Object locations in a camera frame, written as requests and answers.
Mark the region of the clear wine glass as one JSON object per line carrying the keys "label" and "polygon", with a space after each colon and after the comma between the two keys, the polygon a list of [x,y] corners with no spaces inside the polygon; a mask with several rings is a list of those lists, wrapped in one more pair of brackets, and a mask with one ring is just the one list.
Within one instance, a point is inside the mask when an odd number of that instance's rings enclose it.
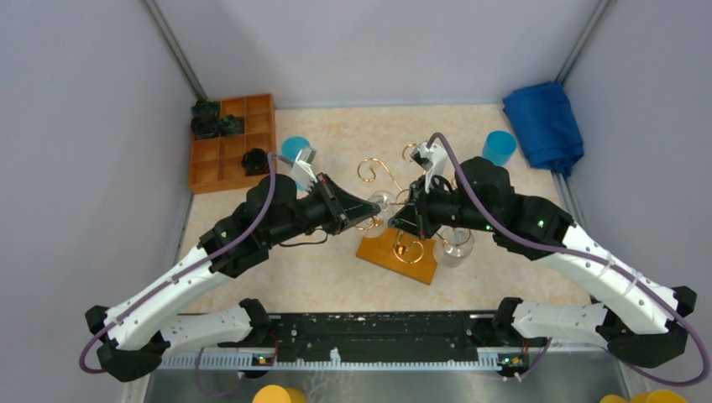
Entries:
{"label": "clear wine glass", "polygon": [[380,208],[380,212],[368,220],[365,236],[376,238],[387,228],[389,219],[397,212],[396,197],[389,191],[376,191],[368,199]]}
{"label": "clear wine glass", "polygon": [[474,235],[468,229],[441,227],[436,234],[433,255],[439,268],[456,268],[474,249]]}

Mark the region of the blue wine glass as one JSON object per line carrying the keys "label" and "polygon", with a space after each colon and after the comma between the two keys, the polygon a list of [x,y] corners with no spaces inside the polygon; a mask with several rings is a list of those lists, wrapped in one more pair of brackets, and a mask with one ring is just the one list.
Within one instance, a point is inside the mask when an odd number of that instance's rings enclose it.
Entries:
{"label": "blue wine glass", "polygon": [[516,149],[516,138],[509,132],[497,130],[488,134],[481,156],[496,166],[504,166]]}
{"label": "blue wine glass", "polygon": [[296,156],[298,153],[304,149],[305,147],[311,147],[309,141],[301,136],[292,136],[286,139],[282,145],[281,145],[281,152],[284,157],[286,157],[288,160],[292,162],[292,165],[294,163],[294,160],[296,159]]}

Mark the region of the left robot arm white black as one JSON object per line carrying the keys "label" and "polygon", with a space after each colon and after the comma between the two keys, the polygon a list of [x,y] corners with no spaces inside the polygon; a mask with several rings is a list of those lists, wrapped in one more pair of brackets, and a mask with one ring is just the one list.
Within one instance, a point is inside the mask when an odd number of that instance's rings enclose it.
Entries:
{"label": "left robot arm white black", "polygon": [[229,216],[203,234],[173,268],[136,296],[86,314],[97,349],[97,373],[129,382],[153,372],[164,359],[221,343],[257,347],[271,332],[257,299],[214,314],[186,315],[193,301],[269,259],[281,243],[321,229],[337,235],[380,213],[328,175],[319,174],[304,197],[287,175],[265,177]]}

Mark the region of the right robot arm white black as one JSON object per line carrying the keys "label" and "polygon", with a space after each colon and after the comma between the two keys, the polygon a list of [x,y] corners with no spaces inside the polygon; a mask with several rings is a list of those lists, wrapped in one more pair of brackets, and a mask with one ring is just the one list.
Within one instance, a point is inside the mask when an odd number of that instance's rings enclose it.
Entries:
{"label": "right robot arm white black", "polygon": [[691,289],[636,273],[553,202],[517,194],[506,169],[481,157],[461,167],[464,178],[455,187],[440,176],[431,185],[412,182],[389,225],[420,239],[444,226],[489,232],[498,246],[557,271],[594,298],[582,306],[505,298],[492,320],[503,344],[518,347],[534,338],[588,343],[645,369],[683,354],[688,332],[679,319],[694,310]]}

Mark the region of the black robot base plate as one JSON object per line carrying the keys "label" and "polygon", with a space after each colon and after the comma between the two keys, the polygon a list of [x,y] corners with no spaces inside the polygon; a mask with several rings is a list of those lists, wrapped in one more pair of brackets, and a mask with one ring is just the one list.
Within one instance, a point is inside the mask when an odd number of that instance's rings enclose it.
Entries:
{"label": "black robot base plate", "polygon": [[479,360],[481,348],[539,348],[545,338],[500,338],[493,311],[281,313],[261,340],[222,342],[223,348],[267,348],[278,363],[328,361],[419,364]]}

